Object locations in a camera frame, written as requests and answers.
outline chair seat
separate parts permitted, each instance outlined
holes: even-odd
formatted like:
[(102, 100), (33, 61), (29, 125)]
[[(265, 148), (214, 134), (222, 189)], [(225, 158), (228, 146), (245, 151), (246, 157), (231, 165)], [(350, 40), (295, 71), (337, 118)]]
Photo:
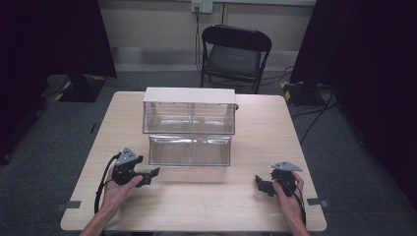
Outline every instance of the chair seat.
[(260, 71), (261, 52), (215, 45), (207, 71), (255, 79)]

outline black cable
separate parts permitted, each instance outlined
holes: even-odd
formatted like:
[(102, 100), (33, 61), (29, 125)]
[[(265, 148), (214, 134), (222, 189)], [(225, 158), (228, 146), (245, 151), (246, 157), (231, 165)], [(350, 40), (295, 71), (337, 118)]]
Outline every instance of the black cable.
[(298, 198), (298, 196), (294, 193), (294, 197), (298, 202), (298, 205), (300, 206), (301, 209), (301, 219), (303, 220), (303, 223), (305, 226), (307, 226), (307, 216), (306, 216), (306, 209), (304, 208), (304, 200), (303, 200), (303, 193), (301, 193), (301, 190), (298, 188), (298, 186), (295, 186), (298, 189), (298, 192), (300, 192), (300, 198)]
[(196, 23), (197, 23), (197, 28), (196, 28), (196, 44), (195, 44), (195, 60), (196, 60), (196, 67), (197, 67), (197, 72), (199, 72), (199, 74), (202, 74), (202, 67), (201, 67), (201, 62), (200, 62), (200, 20), (199, 20), (199, 11), (200, 9), (195, 7), (194, 8), (195, 14), (196, 14)]
[(120, 156), (121, 152), (119, 152), (118, 154), (114, 155), (113, 157), (111, 157), (111, 159), (108, 161), (107, 166), (105, 167), (103, 176), (101, 177), (101, 182), (98, 185), (98, 189), (97, 192), (95, 192), (95, 201), (94, 201), (94, 214), (98, 213), (98, 207), (100, 204), (100, 198), (101, 198), (101, 193), (104, 189), (105, 184), (107, 184), (109, 181), (104, 182), (106, 175), (107, 175), (107, 171), (110, 168), (111, 162), (113, 162), (113, 160), (118, 159)]
[[(291, 75), (291, 73), (285, 73), (285, 71), (288, 70), (291, 67), (293, 67), (293, 66), (289, 66), (289, 67), (285, 68), (283, 74), (280, 75), (280, 76), (269, 77), (269, 78), (262, 78), (261, 79), (262, 81), (263, 80), (271, 80), (271, 79), (276, 79), (276, 80), (274, 80), (272, 82), (267, 82), (267, 83), (260, 84), (260, 87), (261, 86), (271, 85), (273, 83), (279, 82), (282, 79), (284, 79), (286, 76)], [(214, 85), (223, 85), (223, 86), (229, 86), (229, 87), (240, 87), (240, 88), (242, 88), (242, 87), (251, 87), (252, 86), (252, 85), (232, 85), (232, 84), (226, 84), (226, 83), (239, 82), (239, 81), (231, 81), (231, 80), (222, 80), (222, 81), (214, 82), (213, 80), (211, 80), (211, 81), (208, 80), (206, 77), (205, 77), (205, 81), (208, 82), (208, 83), (212, 83)]]
[(319, 117), (321, 117), (325, 113), (325, 110), (328, 109), (328, 105), (330, 104), (330, 101), (333, 98), (333, 95), (334, 95), (334, 90), (331, 91), (330, 98), (328, 99), (328, 102), (326, 103), (325, 108), (322, 108), (321, 110), (316, 111), (316, 112), (319, 112), (320, 111), (320, 113), (319, 113), (319, 115), (317, 115), (317, 117), (313, 120), (312, 124), (310, 124), (309, 128), (307, 129), (307, 131), (304, 133), (303, 138), (301, 138), (300, 145), (303, 144), (304, 140), (306, 139), (307, 134), (310, 132), (310, 130), (312, 129), (312, 127), (314, 126), (314, 124), (316, 123), (316, 121), (319, 119)]
[(53, 91), (52, 93), (50, 93), (48, 95), (43, 96), (43, 98), (49, 97), (49, 96), (55, 94), (56, 92), (62, 90), (62, 88), (67, 84), (67, 81), (68, 81), (68, 75), (65, 77), (64, 83), (62, 83), (62, 85), (57, 90)]

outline electrical cable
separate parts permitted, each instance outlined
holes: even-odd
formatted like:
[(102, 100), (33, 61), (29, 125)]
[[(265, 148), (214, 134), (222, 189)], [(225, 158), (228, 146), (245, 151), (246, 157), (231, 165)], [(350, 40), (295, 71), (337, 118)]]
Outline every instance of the electrical cable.
[(58, 91), (62, 90), (62, 88), (67, 84), (67, 81), (68, 81), (68, 75), (66, 75), (64, 82), (62, 83), (62, 85), (56, 91), (53, 91), (50, 94), (47, 94), (47, 95), (43, 96), (43, 98), (47, 98), (47, 97), (57, 93)]
[(104, 186), (105, 186), (108, 182), (113, 181), (113, 180), (108, 180), (108, 181), (105, 181), (105, 178), (106, 178), (106, 175), (107, 175), (108, 169), (110, 168), (110, 165), (111, 165), (111, 162), (113, 162), (113, 160), (115, 160), (115, 159), (118, 159), (118, 158), (119, 158), (119, 156), (120, 156), (120, 154), (121, 154), (121, 152), (119, 152), (118, 154), (116, 154), (116, 155), (114, 155), (113, 157), (111, 157), (111, 159), (110, 159), (110, 160), (108, 161), (108, 163), (107, 163), (107, 166), (105, 167), (105, 170), (104, 170), (103, 176), (101, 177), (101, 182), (100, 182), (100, 184), (98, 185), (97, 192), (95, 192), (94, 214), (97, 214), (97, 213), (98, 213), (98, 207), (99, 207), (99, 204), (100, 204), (101, 193), (102, 193), (102, 191), (103, 191), (103, 189), (104, 189)]
[[(261, 86), (271, 85), (271, 84), (273, 84), (273, 83), (279, 82), (279, 81), (281, 81), (282, 79), (284, 79), (286, 76), (291, 75), (291, 73), (285, 73), (285, 72), (286, 72), (289, 68), (292, 68), (292, 67), (293, 67), (293, 66), (289, 66), (289, 67), (285, 68), (285, 69), (284, 69), (283, 74), (282, 74), (282, 75), (280, 75), (280, 76), (276, 76), (276, 77), (269, 77), (269, 78), (262, 78), (262, 79), (261, 79), (262, 81), (265, 81), (265, 80), (272, 80), (272, 79), (276, 79), (276, 80), (274, 80), (274, 81), (272, 81), (272, 82), (267, 82), (267, 83), (260, 84), (260, 87), (261, 87)], [(205, 81), (206, 81), (206, 82), (208, 82), (208, 83), (212, 83), (212, 84), (214, 84), (214, 85), (223, 85), (223, 86), (229, 86), (229, 87), (240, 87), (240, 88), (242, 88), (242, 87), (251, 87), (251, 86), (252, 86), (252, 85), (232, 85), (232, 84), (227, 84), (227, 83), (233, 83), (233, 81), (230, 81), (230, 80), (222, 80), (222, 81), (217, 81), (217, 82), (214, 82), (214, 81), (210, 81), (210, 80), (208, 80), (206, 77), (205, 77)]]
[(307, 131), (304, 133), (303, 137), (300, 140), (300, 146), (304, 143), (304, 140), (306, 139), (307, 134), (310, 132), (310, 130), (312, 129), (312, 127), (314, 126), (314, 124), (316, 123), (316, 121), (325, 113), (325, 110), (328, 109), (328, 105), (330, 104), (330, 101), (331, 101), (333, 95), (334, 95), (334, 90), (331, 91), (330, 98), (328, 99), (328, 102), (326, 103), (325, 108), (322, 108), (321, 110), (315, 111), (315, 112), (319, 112), (320, 111), (320, 113), (317, 115), (317, 117), (310, 124), (309, 128), (307, 129)]
[(199, 74), (201, 75), (202, 74), (202, 68), (201, 68), (201, 62), (200, 62), (200, 20), (199, 20), (199, 8), (198, 7), (195, 7), (194, 8), (194, 11), (195, 11), (196, 23), (197, 23), (194, 56), (195, 56), (195, 60), (196, 60), (197, 72), (199, 72)]
[(301, 193), (301, 190), (298, 188), (298, 186), (295, 186), (295, 187), (298, 189), (298, 192), (300, 192), (300, 198), (298, 198), (298, 196), (295, 194), (295, 192), (294, 192), (294, 197), (297, 200), (298, 205), (300, 206), (301, 218), (303, 220), (303, 223), (304, 223), (305, 226), (307, 226), (307, 216), (306, 216), (306, 209), (304, 207), (303, 193)]

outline table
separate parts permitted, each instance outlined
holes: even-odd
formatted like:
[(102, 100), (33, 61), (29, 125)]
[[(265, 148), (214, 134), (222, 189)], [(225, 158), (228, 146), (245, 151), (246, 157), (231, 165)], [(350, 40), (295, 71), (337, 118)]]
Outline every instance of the table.
[[(93, 217), (95, 191), (108, 160), (124, 147), (144, 156), (149, 137), (142, 133), (140, 91), (119, 91), (111, 100), (71, 201), (61, 221), (64, 230), (82, 230)], [(236, 135), (229, 167), (166, 167), (149, 186), (136, 188), (107, 224), (115, 231), (277, 232), (288, 231), (275, 197), (258, 191), (255, 175), (270, 179), (271, 165), (289, 161), (304, 171), (304, 202), (309, 231), (327, 227), (317, 193), (283, 97), (236, 94)]]

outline forearm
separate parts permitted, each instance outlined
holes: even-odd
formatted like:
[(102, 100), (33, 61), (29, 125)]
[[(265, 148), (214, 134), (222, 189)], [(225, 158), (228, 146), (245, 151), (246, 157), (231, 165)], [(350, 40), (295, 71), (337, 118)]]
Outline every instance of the forearm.
[(115, 211), (111, 209), (111, 207), (102, 207), (101, 210), (98, 211), (80, 234), (82, 236), (92, 236), (92, 235), (100, 235), (101, 232), (104, 230), (104, 227), (107, 225), (108, 221), (114, 216)]
[(304, 225), (303, 221), (300, 219), (288, 220), (287, 221), (291, 233), (294, 236), (309, 236), (310, 233), (307, 231), (306, 226)]

